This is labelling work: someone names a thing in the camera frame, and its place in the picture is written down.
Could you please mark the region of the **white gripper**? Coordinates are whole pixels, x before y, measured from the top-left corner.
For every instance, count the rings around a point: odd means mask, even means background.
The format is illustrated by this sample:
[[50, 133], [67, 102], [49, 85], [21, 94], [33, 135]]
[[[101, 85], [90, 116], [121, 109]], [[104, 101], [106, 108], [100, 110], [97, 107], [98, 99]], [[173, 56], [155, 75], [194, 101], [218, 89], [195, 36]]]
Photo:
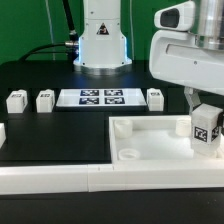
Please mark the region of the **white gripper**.
[[157, 31], [149, 70], [156, 79], [185, 86], [189, 114], [201, 104], [199, 90], [224, 96], [224, 52], [198, 48], [192, 34]]

